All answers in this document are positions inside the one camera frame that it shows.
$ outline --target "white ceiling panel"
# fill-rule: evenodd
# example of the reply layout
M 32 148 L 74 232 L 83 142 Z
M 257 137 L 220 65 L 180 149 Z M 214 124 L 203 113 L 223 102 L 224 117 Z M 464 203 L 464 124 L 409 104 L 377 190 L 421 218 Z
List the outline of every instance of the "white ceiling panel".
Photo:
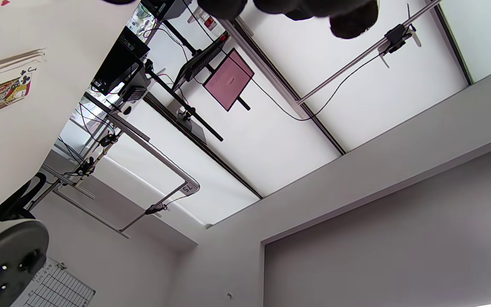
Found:
M 143 101 L 138 103 L 140 105 L 128 121 L 147 134 L 153 145 L 201 185 L 197 194 L 179 200 L 180 206 L 209 224 L 259 200 L 155 110 Z M 127 136 L 119 139 L 108 156 L 164 194 L 183 183 L 173 171 Z
M 305 95 L 405 21 L 407 3 L 412 13 L 425 6 L 424 0 L 382 0 L 374 27 L 349 41 L 333 37 L 327 19 L 296 22 L 284 15 L 263 14 L 251 3 L 242 17 L 263 51 L 300 95 Z M 347 80 L 319 116 L 347 150 L 465 88 L 465 80 L 433 16 L 425 14 L 414 25 L 422 48 L 409 41 L 387 57 L 390 69 L 381 60 L 368 64 Z M 314 112 L 326 103 L 345 76 L 308 100 Z
M 194 47 L 204 48 L 211 40 L 196 22 L 187 23 L 190 15 L 185 11 L 180 18 L 170 22 Z M 166 68 L 165 73 L 175 80 L 179 69 L 185 64 L 181 48 L 162 32 L 156 33 L 149 46 L 149 57 L 153 62 L 158 62 L 155 70 Z M 224 48 L 225 52 L 233 47 L 237 46 L 230 40 Z M 237 50 L 256 72 L 254 79 L 288 112 L 293 113 L 244 52 L 239 47 Z M 212 66 L 217 67 L 222 58 L 212 61 Z M 207 70 L 204 70 L 197 80 L 204 82 L 207 76 Z M 227 112 L 196 82 L 189 82 L 182 89 L 187 101 L 224 138 L 224 142 L 219 142 L 204 130 L 208 146 L 262 196 L 272 194 L 339 156 L 315 124 L 292 120 L 253 82 L 240 95 L 251 111 L 246 111 L 237 102 Z M 172 101 L 159 85 L 154 85 L 150 91 L 164 105 Z

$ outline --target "whiteboard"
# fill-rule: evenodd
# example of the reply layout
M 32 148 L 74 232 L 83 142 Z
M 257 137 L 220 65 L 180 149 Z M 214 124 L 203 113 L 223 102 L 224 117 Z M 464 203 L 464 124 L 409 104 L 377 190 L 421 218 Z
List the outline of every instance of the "whiteboard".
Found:
M 63 264 L 48 258 L 11 307 L 87 307 L 95 293 Z

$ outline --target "black cable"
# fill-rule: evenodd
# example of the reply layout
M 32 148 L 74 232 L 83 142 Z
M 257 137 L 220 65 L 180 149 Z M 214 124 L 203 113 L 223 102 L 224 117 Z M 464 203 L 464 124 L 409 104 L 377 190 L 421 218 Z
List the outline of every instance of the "black cable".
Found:
M 96 91 L 92 85 L 90 85 L 90 91 L 93 91 L 93 92 L 95 92 L 95 93 L 100 93 L 100 94 L 102 94 L 100 91 Z
M 69 146 L 66 142 L 64 142 L 63 138 L 61 136 L 58 136 L 58 140 L 64 144 L 64 146 L 67 148 L 69 155 L 76 161 L 78 164 L 82 164 L 86 162 L 81 155 L 79 155 L 71 146 Z M 78 161 L 74 154 L 81 159 L 81 161 Z
M 202 26 L 202 23 L 200 23 L 200 21 L 197 19 L 196 16 L 194 16 L 194 13 L 193 11 L 191 10 L 191 8 L 189 8 L 189 6 L 187 5 L 187 3 L 185 2 L 185 0 L 181 0 L 183 1 L 183 3 L 187 6 L 187 10 L 189 10 L 189 12 L 191 13 L 191 16 L 193 16 L 193 18 L 196 20 L 196 23 L 198 23 L 198 25 L 200 26 L 200 28 L 202 29 L 202 31 L 204 31 L 204 33 L 206 33 L 207 37 L 213 42 L 215 43 L 215 40 L 212 39 L 210 33 L 208 33 L 206 31 L 206 29 L 204 29 L 204 27 Z M 248 74 L 246 72 L 246 70 L 244 68 L 242 68 L 242 66 L 240 64 L 238 64 L 238 62 L 236 62 L 232 57 L 228 56 L 228 54 L 222 49 L 222 47 L 218 46 L 218 48 L 221 50 L 222 53 L 224 53 L 227 58 L 229 58 L 230 60 L 232 60 L 232 62 L 234 62 L 234 64 L 236 64 L 245 74 Z M 337 87 L 336 91 L 333 93 L 333 95 L 331 95 L 331 97 L 329 98 L 329 100 L 323 105 L 323 107 L 317 112 L 315 113 L 314 115 L 308 117 L 307 119 L 298 119 L 296 117 L 294 117 L 292 114 L 288 113 L 287 111 L 285 111 L 285 109 L 278 103 L 276 102 L 276 100 L 270 96 L 270 94 L 267 93 L 267 91 L 265 91 L 258 83 L 257 81 L 255 81 L 255 79 L 253 79 L 253 77 L 251 78 L 251 81 L 257 85 L 257 87 L 259 89 L 261 89 L 261 91 L 263 91 L 263 93 L 265 93 L 265 95 L 267 95 L 279 108 L 280 110 L 282 110 L 284 113 L 286 113 L 289 117 L 291 117 L 292 119 L 296 120 L 296 121 L 308 121 L 308 120 L 311 120 L 313 119 L 314 117 L 318 116 L 319 113 L 321 113 L 321 111 L 323 111 L 323 109 L 325 109 L 325 107 L 327 107 L 327 105 L 329 104 L 329 102 L 331 101 L 331 99 L 333 99 L 333 97 L 336 95 L 337 91 L 340 89 L 340 87 L 343 85 L 344 82 L 347 81 L 347 79 L 349 77 L 351 77 L 353 74 L 355 74 L 358 70 L 360 70 L 361 68 L 363 68 L 365 65 L 367 65 L 368 63 L 372 62 L 373 60 L 375 60 L 376 58 L 378 58 L 381 54 L 378 54 L 377 56 L 375 56 L 374 58 L 370 59 L 369 61 L 367 61 L 365 64 L 359 66 L 359 68 L 357 68 L 356 70 L 354 70 L 351 74 L 349 74 L 342 82 L 341 84 Z
M 155 29 L 155 28 L 152 28 L 152 29 L 149 29 L 148 31 L 145 31 L 144 32 L 144 37 L 145 37 L 145 33 L 149 32 L 149 31 L 163 31 L 164 33 L 166 33 L 172 41 L 174 41 L 175 43 L 177 43 L 179 45 L 179 47 L 181 47 L 181 49 L 183 50 L 183 55 L 185 55 L 185 59 L 187 60 L 187 62 L 189 61 L 189 58 L 187 57 L 187 52 L 185 51 L 185 47 L 179 42 L 177 41 L 176 38 L 172 37 L 172 35 L 170 35 L 170 33 L 168 31 L 166 31 L 165 29 L 161 29 L 160 27 Z
M 185 198 L 185 197 L 189 197 L 189 196 L 192 196 L 192 195 L 194 195 L 194 194 L 197 194 L 197 193 L 200 191 L 200 189 L 201 189 L 200 183 L 199 183 L 199 182 L 198 182 L 198 181 L 197 181 L 197 180 L 196 180 L 194 177 L 192 177 L 191 175 L 189 175 L 189 173 L 185 172 L 185 171 L 184 171 L 184 170 L 183 170 L 181 167 L 179 167 L 179 165 L 177 165 L 177 164 L 176 164 L 174 161 L 172 161 L 172 159 L 170 159 L 168 156 L 166 156 L 166 155 L 164 154 L 164 152 L 162 152 L 160 149 L 158 149 L 156 146 L 154 146 L 154 145 L 153 145 L 151 142 L 148 142 L 148 144 L 149 144 L 150 146 L 152 146 L 153 148 L 155 148 L 155 149 L 156 149 L 156 151 L 158 151 L 158 152 L 159 152 L 161 155 L 163 155 L 163 156 L 164 156 L 166 159 L 168 159 L 168 161 L 170 161 L 170 162 L 171 162 L 171 163 L 172 163 L 172 164 L 173 164 L 175 167 L 177 167 L 177 168 L 178 168 L 180 171 L 183 171 L 183 173 L 185 173 L 187 176 L 189 176 L 191 179 L 193 179 L 193 180 L 194 180 L 194 183 L 196 183 L 196 185 L 198 186 L 198 190 L 197 190 L 196 192 L 194 192 L 194 193 L 193 193 L 193 194 L 191 194 L 191 195 L 186 195 L 186 196 L 183 196 L 183 197 L 177 198 L 176 200 L 172 200 L 172 202 L 169 202 L 168 204 L 166 204 L 166 208 L 168 207 L 168 205 L 169 205 L 169 204 L 171 204 L 171 203 L 173 203 L 173 202 L 176 202 L 176 201 L 178 201 L 178 200 L 181 200 L 181 199 L 183 199 L 183 198 Z
M 175 200 L 172 200 L 171 202 L 169 202 L 168 204 L 162 204 L 162 208 L 164 208 L 164 210 L 168 210 L 168 206 L 177 202 L 178 200 L 182 200 L 183 198 L 187 198 L 189 197 L 190 195 L 185 195 L 185 196 L 181 196 L 179 198 L 176 198 Z
M 370 62 L 376 60 L 380 55 L 377 55 L 375 56 L 374 58 L 371 58 L 370 60 L 366 61 L 364 64 L 362 64 L 361 66 L 357 67 L 351 74 L 349 74 L 346 78 L 344 78 L 344 80 L 342 80 L 342 82 L 338 85 L 337 89 L 335 89 L 333 95 L 331 95 L 331 97 L 329 97 L 329 99 L 327 100 L 327 102 L 323 105 L 323 107 L 321 107 L 321 109 L 319 109 L 318 112 L 316 112 L 314 115 L 308 117 L 307 119 L 298 119 L 296 117 L 294 117 L 292 114 L 288 113 L 287 111 L 284 110 L 284 108 L 279 105 L 279 103 L 277 103 L 274 98 L 272 98 L 263 88 L 261 88 L 257 82 L 255 82 L 255 80 L 251 80 L 253 81 L 253 83 L 257 84 L 257 86 L 259 86 L 259 89 L 261 89 L 261 91 L 263 91 L 267 96 L 269 96 L 269 98 L 274 101 L 274 103 L 276 103 L 276 105 L 284 112 L 286 113 L 288 116 L 290 116 L 291 118 L 293 118 L 294 120 L 296 121 L 308 121 L 308 120 L 311 120 L 313 119 L 314 117 L 318 116 L 321 111 L 323 111 L 323 109 L 325 109 L 325 107 L 327 107 L 327 105 L 329 105 L 329 103 L 331 102 L 331 100 L 333 99 L 333 97 L 337 94 L 337 91 L 339 89 L 341 89 L 341 86 L 351 77 L 353 76 L 353 74 L 355 74 L 356 72 L 358 72 L 361 68 L 365 67 L 367 64 L 369 64 Z
M 81 111 L 81 117 L 82 117 L 82 123 L 84 124 L 84 129 L 86 130 L 86 132 L 88 132 L 88 134 L 90 135 L 90 138 L 92 138 L 94 140 L 94 142 L 97 142 L 99 144 L 99 141 L 96 140 L 96 138 L 94 138 L 94 135 L 91 134 L 90 130 L 88 129 L 88 126 L 86 124 L 86 121 L 84 121 L 84 115 L 82 114 L 82 107 L 83 105 L 81 103 L 79 103 L 80 106 L 79 106 L 79 110 Z
M 87 119 L 89 120 L 92 120 L 92 121 L 95 121 L 95 122 L 99 122 L 100 124 L 104 124 L 105 126 L 107 126 L 109 129 L 111 129 L 111 131 L 113 131 L 113 134 L 115 134 L 115 129 L 113 129 L 113 127 L 111 127 L 105 120 L 101 119 L 99 116 L 95 115 L 94 113 L 92 113 L 92 111 L 90 111 L 86 106 L 84 106 L 82 103 L 79 103 L 80 106 L 79 107 L 84 107 L 84 109 L 86 109 L 90 114 L 94 115 L 94 117 L 96 117 L 99 121 L 97 120 L 94 120 L 94 119 L 90 119 L 88 117 L 86 117 Z

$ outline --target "pink screen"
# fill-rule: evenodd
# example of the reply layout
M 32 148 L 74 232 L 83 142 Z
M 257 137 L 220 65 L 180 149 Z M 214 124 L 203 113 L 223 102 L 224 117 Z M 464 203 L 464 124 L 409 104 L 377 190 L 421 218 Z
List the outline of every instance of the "pink screen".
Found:
M 229 111 L 253 75 L 251 68 L 233 49 L 204 87 L 225 110 Z

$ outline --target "playing card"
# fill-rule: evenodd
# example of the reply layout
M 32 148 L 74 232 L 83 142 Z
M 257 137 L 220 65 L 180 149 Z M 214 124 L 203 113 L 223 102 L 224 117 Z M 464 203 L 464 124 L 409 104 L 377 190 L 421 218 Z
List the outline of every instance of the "playing card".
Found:
M 27 97 L 41 62 L 34 61 L 0 73 L 0 110 Z
M 43 57 L 45 55 L 45 49 L 37 49 L 34 51 L 26 52 L 23 54 L 19 54 L 16 56 L 12 56 L 10 58 L 5 58 L 0 60 L 0 68 L 8 67 L 14 64 L 18 64 L 20 62 L 29 60 L 31 58 Z
M 0 12 L 12 8 L 42 6 L 55 0 L 0 0 Z

